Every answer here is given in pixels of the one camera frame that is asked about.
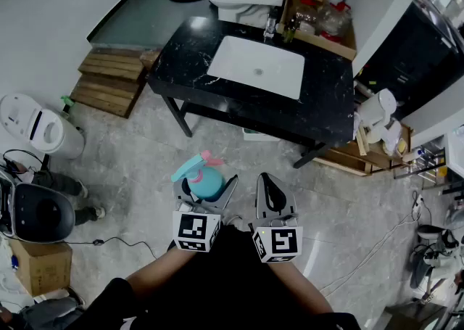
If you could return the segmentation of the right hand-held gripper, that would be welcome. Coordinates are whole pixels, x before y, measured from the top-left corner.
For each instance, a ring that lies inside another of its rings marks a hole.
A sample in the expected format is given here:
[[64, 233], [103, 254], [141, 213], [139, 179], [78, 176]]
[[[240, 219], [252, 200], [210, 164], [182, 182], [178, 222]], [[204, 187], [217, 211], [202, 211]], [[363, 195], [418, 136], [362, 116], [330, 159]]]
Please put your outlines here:
[[[262, 263], [285, 263], [302, 254], [303, 227], [291, 189], [279, 178], [261, 173], [257, 178], [256, 217], [249, 224]], [[267, 218], [274, 213], [280, 217]]]

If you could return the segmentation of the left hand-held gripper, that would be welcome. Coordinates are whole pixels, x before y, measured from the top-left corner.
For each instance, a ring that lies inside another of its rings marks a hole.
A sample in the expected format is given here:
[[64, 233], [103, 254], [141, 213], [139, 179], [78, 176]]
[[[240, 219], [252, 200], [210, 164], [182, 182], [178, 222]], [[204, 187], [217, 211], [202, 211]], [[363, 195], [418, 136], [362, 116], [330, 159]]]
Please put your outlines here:
[[182, 178], [173, 184], [176, 209], [173, 211], [173, 241], [178, 249], [209, 252], [221, 228], [223, 212], [239, 182], [230, 178], [213, 201], [196, 202], [188, 181]]

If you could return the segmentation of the teal spray bottle pink collar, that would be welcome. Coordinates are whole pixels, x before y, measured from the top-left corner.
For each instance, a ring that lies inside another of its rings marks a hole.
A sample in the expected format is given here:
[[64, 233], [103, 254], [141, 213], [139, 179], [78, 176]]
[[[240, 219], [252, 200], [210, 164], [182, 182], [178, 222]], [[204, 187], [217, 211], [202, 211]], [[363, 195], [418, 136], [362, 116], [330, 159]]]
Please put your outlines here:
[[215, 201], [224, 190], [226, 180], [215, 167], [223, 165], [211, 151], [204, 150], [186, 161], [171, 175], [171, 181], [186, 179], [191, 192], [199, 199]]

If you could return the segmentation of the person's right forearm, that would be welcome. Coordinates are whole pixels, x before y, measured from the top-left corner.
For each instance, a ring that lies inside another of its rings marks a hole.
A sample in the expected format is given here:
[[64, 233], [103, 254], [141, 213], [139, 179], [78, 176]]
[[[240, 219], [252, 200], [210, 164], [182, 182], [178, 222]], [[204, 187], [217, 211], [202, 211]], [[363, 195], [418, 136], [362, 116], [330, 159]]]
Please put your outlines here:
[[292, 262], [269, 263], [269, 266], [307, 312], [313, 315], [333, 312], [322, 293], [302, 275]]

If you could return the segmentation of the person's left forearm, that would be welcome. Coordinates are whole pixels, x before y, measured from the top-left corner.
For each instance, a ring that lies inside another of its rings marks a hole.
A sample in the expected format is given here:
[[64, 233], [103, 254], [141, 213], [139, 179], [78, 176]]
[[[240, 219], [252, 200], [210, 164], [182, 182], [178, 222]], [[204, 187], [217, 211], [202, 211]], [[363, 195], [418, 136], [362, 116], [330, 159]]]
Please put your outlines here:
[[133, 290], [137, 302], [161, 304], [172, 299], [171, 281], [196, 255], [196, 251], [174, 247], [129, 275], [125, 280]]

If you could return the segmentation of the dark green pump bottle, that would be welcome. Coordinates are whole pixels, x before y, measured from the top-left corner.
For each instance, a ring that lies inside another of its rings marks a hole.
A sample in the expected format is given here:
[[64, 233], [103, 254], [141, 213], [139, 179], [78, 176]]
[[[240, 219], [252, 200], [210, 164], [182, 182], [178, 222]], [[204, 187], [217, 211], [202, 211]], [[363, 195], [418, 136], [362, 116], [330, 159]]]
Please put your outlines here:
[[284, 26], [282, 33], [282, 39], [284, 43], [288, 44], [292, 42], [298, 27], [299, 21], [295, 16], [293, 16]]

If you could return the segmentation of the person's shoe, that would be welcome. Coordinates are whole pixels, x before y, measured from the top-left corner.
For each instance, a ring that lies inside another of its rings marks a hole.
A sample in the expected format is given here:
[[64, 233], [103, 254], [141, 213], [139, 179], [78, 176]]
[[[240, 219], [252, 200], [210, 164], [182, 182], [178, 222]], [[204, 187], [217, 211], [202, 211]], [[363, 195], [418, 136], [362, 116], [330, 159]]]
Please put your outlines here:
[[224, 226], [233, 226], [235, 229], [242, 231], [244, 220], [240, 215], [234, 215], [223, 221]]

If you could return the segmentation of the white flat box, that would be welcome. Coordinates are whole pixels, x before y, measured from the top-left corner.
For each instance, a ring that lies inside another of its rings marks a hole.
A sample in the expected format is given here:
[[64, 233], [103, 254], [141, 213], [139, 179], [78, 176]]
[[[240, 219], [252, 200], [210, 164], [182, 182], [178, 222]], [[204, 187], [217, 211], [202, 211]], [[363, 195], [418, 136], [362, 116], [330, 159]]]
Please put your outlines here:
[[245, 141], [280, 141], [280, 139], [275, 136], [270, 136], [250, 129], [242, 128], [242, 133]]

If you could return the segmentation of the person's black clothing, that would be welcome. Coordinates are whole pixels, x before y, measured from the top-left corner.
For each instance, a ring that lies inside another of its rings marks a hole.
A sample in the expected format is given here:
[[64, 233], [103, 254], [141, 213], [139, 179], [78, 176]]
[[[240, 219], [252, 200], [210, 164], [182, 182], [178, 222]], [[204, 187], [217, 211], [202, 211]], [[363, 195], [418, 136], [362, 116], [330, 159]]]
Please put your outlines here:
[[361, 330], [350, 313], [307, 312], [233, 226], [177, 272], [167, 302], [137, 302], [125, 279], [111, 280], [66, 330]]

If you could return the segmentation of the low wooden shelf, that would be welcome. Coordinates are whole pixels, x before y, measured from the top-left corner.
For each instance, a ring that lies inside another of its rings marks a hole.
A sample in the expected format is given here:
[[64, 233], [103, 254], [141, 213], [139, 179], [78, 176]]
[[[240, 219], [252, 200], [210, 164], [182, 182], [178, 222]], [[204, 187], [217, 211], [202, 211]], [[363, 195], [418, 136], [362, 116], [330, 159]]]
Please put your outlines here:
[[383, 141], [369, 144], [364, 128], [358, 130], [354, 141], [343, 147], [330, 148], [314, 161], [356, 176], [371, 176], [408, 166], [397, 151], [392, 155], [385, 153]]

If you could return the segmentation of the white sink basin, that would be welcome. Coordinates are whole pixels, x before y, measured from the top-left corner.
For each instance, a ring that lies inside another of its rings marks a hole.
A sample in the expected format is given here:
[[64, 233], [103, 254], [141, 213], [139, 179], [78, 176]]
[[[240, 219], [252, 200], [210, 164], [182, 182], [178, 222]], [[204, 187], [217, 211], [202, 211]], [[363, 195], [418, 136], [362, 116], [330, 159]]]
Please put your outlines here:
[[305, 58], [291, 51], [226, 36], [207, 74], [298, 100]]

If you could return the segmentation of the wooden pallet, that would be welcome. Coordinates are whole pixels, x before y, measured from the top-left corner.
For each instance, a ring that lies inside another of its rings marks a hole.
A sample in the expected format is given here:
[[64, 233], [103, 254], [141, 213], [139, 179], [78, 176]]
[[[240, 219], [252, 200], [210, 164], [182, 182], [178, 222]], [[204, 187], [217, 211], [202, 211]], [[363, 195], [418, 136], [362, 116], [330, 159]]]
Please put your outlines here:
[[159, 49], [93, 48], [78, 67], [71, 100], [129, 118], [159, 54]]

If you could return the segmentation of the black round stool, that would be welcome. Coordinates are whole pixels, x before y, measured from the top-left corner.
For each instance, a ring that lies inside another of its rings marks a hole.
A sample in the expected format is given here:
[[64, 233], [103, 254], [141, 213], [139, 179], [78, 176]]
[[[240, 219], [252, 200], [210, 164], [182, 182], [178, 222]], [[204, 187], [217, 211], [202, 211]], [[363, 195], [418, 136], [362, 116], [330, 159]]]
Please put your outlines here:
[[75, 211], [66, 196], [31, 183], [14, 188], [11, 216], [16, 237], [30, 243], [62, 242], [75, 226]]

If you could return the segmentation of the chrome faucet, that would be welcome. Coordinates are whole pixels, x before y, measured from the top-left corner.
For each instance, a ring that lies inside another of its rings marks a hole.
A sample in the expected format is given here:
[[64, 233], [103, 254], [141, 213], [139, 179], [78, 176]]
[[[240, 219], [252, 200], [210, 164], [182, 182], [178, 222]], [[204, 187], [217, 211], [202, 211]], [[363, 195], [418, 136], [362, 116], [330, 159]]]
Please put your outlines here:
[[264, 41], [269, 41], [274, 37], [276, 32], [276, 27], [278, 26], [279, 21], [279, 8], [271, 7], [268, 13], [268, 18], [266, 21], [264, 29]]

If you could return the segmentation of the black cabinet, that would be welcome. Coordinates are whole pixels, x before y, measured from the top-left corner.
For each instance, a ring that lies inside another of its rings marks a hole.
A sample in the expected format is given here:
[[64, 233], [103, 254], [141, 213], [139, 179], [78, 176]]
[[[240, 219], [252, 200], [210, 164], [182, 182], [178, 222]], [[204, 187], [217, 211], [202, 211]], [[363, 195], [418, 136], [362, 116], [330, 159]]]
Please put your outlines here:
[[436, 8], [414, 0], [356, 79], [392, 92], [401, 120], [464, 75], [464, 44]]

